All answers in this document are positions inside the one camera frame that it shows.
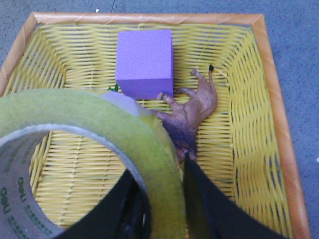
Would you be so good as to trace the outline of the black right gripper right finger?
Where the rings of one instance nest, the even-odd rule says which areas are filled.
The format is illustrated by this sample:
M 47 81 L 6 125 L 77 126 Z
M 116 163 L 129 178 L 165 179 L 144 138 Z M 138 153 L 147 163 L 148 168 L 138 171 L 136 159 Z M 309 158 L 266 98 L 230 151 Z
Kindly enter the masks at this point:
M 184 161 L 183 187 L 191 239 L 283 239 L 229 200 L 191 160 Z

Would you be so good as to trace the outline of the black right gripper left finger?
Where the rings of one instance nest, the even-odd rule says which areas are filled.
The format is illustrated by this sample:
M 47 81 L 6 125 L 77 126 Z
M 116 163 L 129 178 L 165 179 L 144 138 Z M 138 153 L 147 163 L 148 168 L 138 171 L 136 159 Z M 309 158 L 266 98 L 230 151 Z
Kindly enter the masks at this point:
M 152 220 L 146 194 L 129 170 L 86 216 L 58 239 L 149 239 Z

